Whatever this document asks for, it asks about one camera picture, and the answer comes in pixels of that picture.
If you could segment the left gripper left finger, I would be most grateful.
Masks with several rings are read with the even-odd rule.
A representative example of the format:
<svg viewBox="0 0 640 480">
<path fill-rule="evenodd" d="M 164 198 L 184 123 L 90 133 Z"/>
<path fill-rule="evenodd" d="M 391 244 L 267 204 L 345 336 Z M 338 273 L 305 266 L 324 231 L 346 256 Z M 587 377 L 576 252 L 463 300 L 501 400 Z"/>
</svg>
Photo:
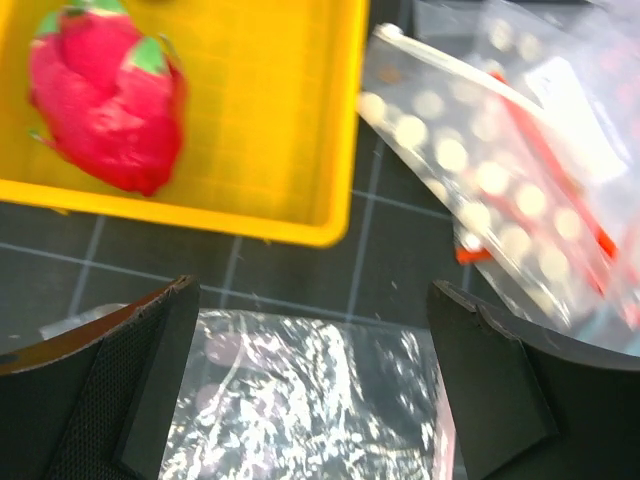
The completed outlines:
<svg viewBox="0 0 640 480">
<path fill-rule="evenodd" d="M 183 276 L 1 356 L 4 479 L 155 479 L 199 313 Z"/>
</svg>

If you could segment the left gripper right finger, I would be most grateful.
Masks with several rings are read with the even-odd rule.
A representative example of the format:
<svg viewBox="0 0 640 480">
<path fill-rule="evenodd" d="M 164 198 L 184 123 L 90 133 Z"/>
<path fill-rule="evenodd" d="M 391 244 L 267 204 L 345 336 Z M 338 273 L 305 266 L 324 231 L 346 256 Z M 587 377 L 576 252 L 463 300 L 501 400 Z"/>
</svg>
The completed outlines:
<svg viewBox="0 0 640 480">
<path fill-rule="evenodd" d="M 438 280 L 427 321 L 471 479 L 636 479 L 639 359 Z"/>
</svg>

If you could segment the red dragon fruit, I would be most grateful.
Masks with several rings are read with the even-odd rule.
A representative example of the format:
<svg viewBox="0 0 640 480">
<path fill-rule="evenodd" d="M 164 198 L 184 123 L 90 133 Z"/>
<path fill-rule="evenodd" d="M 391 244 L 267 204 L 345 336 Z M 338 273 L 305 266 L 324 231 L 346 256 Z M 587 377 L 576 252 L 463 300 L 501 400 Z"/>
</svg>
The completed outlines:
<svg viewBox="0 0 640 480">
<path fill-rule="evenodd" d="M 144 196 L 169 181 L 186 80 L 121 2 L 73 1 L 47 13 L 30 43 L 29 93 L 46 145 L 69 163 Z"/>
</svg>

